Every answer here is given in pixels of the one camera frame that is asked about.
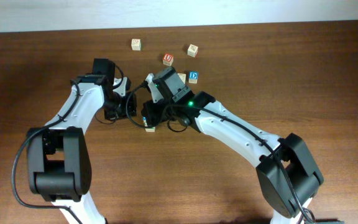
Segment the plain wooden row block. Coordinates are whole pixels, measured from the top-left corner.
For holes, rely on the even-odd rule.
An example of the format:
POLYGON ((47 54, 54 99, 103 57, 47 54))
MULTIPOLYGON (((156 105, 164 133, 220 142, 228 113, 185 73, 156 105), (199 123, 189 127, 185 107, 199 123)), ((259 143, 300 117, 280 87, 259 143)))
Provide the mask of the plain wooden row block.
POLYGON ((143 120, 143 123, 144 123, 144 126, 145 126, 145 131, 148 132, 148 133, 154 133, 155 132, 155 127, 152 127, 152 128, 148 127, 149 125, 147 123, 146 117, 142 117, 142 120, 143 120))

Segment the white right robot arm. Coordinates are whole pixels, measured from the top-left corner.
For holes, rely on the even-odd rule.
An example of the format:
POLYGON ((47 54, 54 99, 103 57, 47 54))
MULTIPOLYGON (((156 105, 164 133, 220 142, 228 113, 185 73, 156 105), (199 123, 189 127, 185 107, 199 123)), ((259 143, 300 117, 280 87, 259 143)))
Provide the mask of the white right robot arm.
POLYGON ((262 195, 273 208, 272 223, 315 223, 308 205, 324 178, 301 137, 256 128, 206 92, 193 93, 173 67, 148 74, 141 86, 152 95, 142 109, 147 124, 178 121, 221 141, 255 167, 262 195))

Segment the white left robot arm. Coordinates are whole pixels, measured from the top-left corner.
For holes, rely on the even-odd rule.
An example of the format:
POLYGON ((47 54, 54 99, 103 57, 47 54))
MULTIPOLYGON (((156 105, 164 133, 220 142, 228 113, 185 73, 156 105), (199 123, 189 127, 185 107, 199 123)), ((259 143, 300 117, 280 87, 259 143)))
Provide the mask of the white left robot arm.
POLYGON ((130 80, 107 58, 96 58, 91 73, 78 76, 71 93, 45 128, 28 135, 29 187, 63 213, 69 223, 106 223, 90 194, 92 169, 85 133, 99 110, 114 123, 136 114, 130 80))

